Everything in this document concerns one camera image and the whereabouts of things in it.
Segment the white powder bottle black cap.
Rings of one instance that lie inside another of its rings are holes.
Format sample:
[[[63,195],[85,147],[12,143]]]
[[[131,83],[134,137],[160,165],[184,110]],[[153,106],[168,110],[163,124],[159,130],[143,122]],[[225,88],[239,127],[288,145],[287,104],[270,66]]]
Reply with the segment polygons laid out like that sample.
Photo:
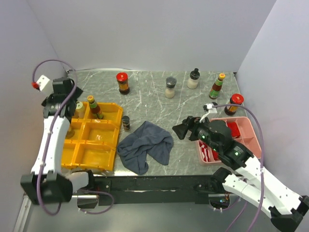
[[[193,71],[190,72],[189,79],[187,82],[187,86],[189,89],[197,88],[198,82],[200,78],[199,69],[195,68]]]

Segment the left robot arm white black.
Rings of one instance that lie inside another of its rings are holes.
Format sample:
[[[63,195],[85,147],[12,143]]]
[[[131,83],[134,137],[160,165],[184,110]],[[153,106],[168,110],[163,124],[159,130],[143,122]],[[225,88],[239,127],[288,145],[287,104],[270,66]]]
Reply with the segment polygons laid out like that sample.
[[[97,183],[91,170],[75,171],[65,177],[61,158],[65,138],[82,90],[68,77],[51,80],[45,75],[33,86],[46,95],[42,102],[44,131],[36,161],[21,187],[34,205],[67,203],[78,190],[91,194]]]

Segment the green lid cream bottle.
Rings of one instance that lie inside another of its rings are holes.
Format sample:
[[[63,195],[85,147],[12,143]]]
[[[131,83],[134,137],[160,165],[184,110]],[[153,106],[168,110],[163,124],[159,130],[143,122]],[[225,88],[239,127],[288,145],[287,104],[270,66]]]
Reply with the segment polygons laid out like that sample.
[[[85,114],[85,106],[82,102],[78,101],[76,103],[75,116],[78,118],[83,118]]]

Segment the yellow cap green label bottle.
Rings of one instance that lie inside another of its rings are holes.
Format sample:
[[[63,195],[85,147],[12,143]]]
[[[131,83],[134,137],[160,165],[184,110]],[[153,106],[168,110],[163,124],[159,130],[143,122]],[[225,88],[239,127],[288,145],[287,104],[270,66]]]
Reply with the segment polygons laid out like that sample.
[[[91,114],[94,116],[94,118],[103,119],[103,113],[94,96],[87,96],[87,101],[90,107]]]

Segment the round black cap dark bottle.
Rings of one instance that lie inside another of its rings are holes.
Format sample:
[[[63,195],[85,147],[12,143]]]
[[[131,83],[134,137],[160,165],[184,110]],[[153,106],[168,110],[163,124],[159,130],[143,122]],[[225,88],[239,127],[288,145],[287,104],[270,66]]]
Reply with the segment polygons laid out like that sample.
[[[72,126],[69,127],[67,133],[66,133],[66,136],[65,136],[65,139],[72,139],[72,137],[75,135],[75,131],[74,129],[72,128]]]

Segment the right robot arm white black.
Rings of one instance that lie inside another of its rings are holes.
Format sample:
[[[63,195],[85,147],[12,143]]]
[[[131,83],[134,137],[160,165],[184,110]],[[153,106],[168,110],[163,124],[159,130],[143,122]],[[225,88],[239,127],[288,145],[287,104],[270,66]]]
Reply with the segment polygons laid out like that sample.
[[[264,212],[281,232],[294,232],[309,210],[309,198],[301,196],[278,180],[245,145],[231,136],[223,120],[201,120],[189,116],[182,124],[173,126],[183,140],[191,132],[190,141],[200,140],[218,153],[219,160],[242,175],[246,181],[225,168],[212,176],[211,186],[216,192],[234,193]]]

